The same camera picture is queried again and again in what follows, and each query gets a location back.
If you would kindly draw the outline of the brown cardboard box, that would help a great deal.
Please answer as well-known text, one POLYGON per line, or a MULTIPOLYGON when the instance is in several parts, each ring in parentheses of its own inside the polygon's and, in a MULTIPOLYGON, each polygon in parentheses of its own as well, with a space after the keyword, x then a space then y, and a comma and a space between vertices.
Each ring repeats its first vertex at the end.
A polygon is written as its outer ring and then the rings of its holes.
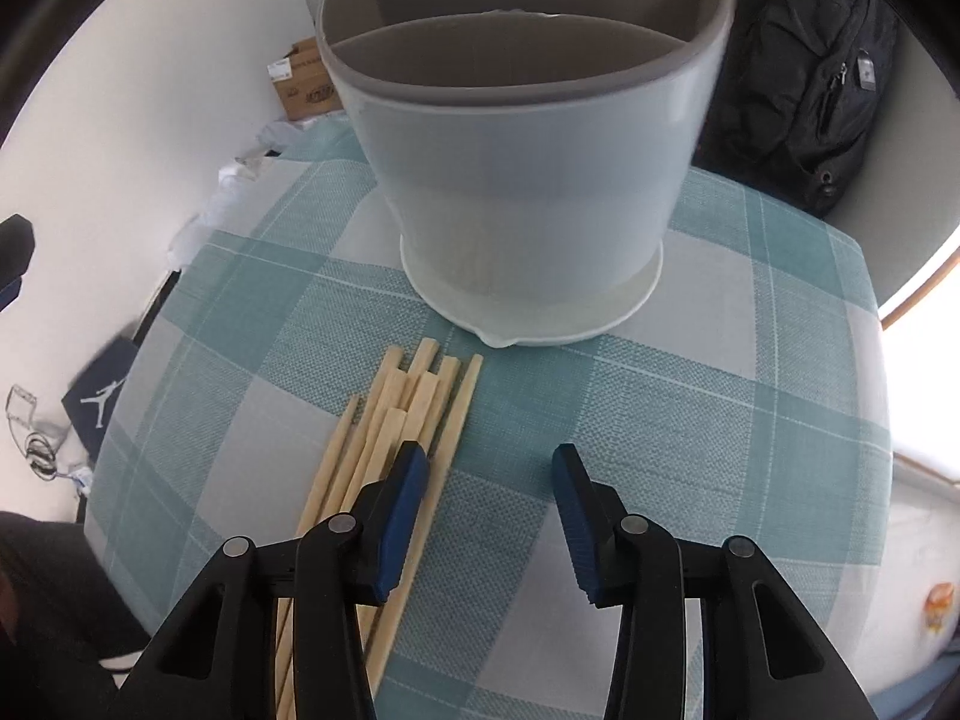
POLYGON ((302 121, 343 109, 314 37, 294 43, 267 71, 288 121, 302 121))

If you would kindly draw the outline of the wooden chopstick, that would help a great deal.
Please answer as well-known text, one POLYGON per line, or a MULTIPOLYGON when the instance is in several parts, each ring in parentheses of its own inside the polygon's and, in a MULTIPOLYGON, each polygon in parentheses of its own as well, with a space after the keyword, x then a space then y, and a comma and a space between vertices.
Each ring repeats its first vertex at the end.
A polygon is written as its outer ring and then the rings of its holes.
POLYGON ((433 445, 436 431, 438 431, 439 423, 444 413, 446 413, 446 408, 448 408, 449 397, 451 396, 455 379, 457 379, 457 374, 459 374, 459 367, 460 361, 454 356, 444 356, 441 364, 439 364, 438 383, 436 384, 436 390, 434 390, 430 408, 428 408, 427 417, 425 418, 425 422, 423 422, 420 437, 418 438, 421 449, 425 450, 425 454, 431 452, 431 446, 433 445))
POLYGON ((304 502, 304 509, 302 509, 301 517, 299 517, 298 526, 296 527, 296 536, 306 535, 306 533, 316 525, 320 507, 322 507, 327 489, 329 489, 329 484, 331 484, 331 477, 337 469, 343 444, 345 444, 345 440, 347 440, 348 433, 350 432, 350 427, 352 427, 358 403, 359 396, 352 395, 348 400, 347 406, 345 406, 345 410, 343 410, 342 416, 338 418, 337 426, 335 426, 334 432, 329 442, 327 442, 327 447, 325 447, 319 468, 317 468, 317 472, 314 475, 313 484, 311 484, 311 489, 309 489, 308 499, 304 502))
POLYGON ((452 399, 452 405, 443 411, 446 421, 444 421, 443 431, 436 441, 434 452, 430 455, 430 479, 428 479, 427 492, 421 501, 420 511, 418 511, 418 517, 416 517, 402 577, 400 577, 397 589, 391 593, 389 600, 386 601, 386 605, 382 606, 382 610, 376 613, 373 621, 364 629, 364 661, 366 661, 366 674, 370 680, 372 695, 376 695, 379 686, 381 686, 382 676, 386 671, 387 661, 391 656, 394 640, 397 637, 398 628, 400 628, 400 621, 402 621, 405 608, 409 603, 416 573, 418 567, 420 567, 421 559, 423 559, 423 554, 425 554, 434 517, 438 512, 444 484, 448 481, 455 450, 459 447, 460 436, 462 436, 464 426, 466 426, 467 415, 470 405, 472 405, 473 394, 475 394, 475 388, 477 388, 482 366, 482 355, 473 355, 470 358, 466 373, 459 380, 459 387, 457 387, 457 392, 452 399))
POLYGON ((400 369, 389 372, 374 410, 368 444, 361 456, 359 486, 379 481, 404 440, 416 440, 430 411, 439 377, 423 372, 415 378, 413 394, 405 397, 409 374, 400 369))
POLYGON ((368 403, 364 406, 363 416, 353 433, 347 453, 335 472, 332 488, 325 496, 320 509, 320 520, 348 511, 353 505, 361 483, 366 476, 366 468, 373 455, 374 444, 386 419, 387 411, 397 406, 402 397, 407 380, 407 372, 400 367, 404 359, 404 349, 389 346, 382 358, 381 366, 374 376, 368 403))
POLYGON ((405 388, 404 392, 405 397, 413 394, 416 376, 420 376, 423 372, 430 372, 430 367, 433 364, 434 358, 436 358, 438 349, 439 341, 434 338, 423 338, 423 340, 420 341, 418 348, 416 348, 415 355, 413 355, 410 361, 409 367, 404 369, 404 371, 409 374, 409 382, 407 382, 407 388, 405 388))

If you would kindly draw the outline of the black backpack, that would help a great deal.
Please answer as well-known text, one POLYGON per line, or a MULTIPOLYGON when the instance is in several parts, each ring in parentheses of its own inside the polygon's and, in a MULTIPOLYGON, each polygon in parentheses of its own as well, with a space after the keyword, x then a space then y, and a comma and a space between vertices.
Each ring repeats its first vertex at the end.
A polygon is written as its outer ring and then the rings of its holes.
POLYGON ((866 158, 898 25, 885 0, 737 0, 695 164, 827 216, 866 158))

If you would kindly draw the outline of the white utensil holder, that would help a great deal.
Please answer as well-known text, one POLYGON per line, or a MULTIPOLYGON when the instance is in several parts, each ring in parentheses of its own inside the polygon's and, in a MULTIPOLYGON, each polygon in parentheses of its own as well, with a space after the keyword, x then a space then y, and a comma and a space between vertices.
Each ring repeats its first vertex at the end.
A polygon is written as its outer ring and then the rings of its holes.
POLYGON ((415 291, 491 348, 647 300, 736 0, 322 0, 415 291))

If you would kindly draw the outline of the teal checkered tablecloth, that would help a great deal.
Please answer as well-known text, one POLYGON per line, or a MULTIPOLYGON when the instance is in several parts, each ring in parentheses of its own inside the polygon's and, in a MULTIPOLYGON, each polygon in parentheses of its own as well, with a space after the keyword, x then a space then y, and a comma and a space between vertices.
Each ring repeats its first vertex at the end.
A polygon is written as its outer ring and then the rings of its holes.
POLYGON ((228 211, 149 330, 86 538, 155 629, 226 538, 283 541, 389 346, 482 372, 381 688, 384 718, 596 718, 619 617, 574 578, 550 484, 590 476, 672 535, 754 539, 843 653, 892 486, 880 323, 853 239, 686 177, 651 298, 603 337, 485 348, 413 291, 355 132, 327 115, 228 211))

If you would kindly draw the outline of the navy Jordan shoe box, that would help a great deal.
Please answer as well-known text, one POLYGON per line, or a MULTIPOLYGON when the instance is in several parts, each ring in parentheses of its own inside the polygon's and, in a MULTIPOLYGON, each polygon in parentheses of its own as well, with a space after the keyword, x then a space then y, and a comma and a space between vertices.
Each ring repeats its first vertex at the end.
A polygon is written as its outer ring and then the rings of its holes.
POLYGON ((71 427, 89 460, 98 458, 112 411, 139 347, 116 337, 83 369, 62 398, 71 427))

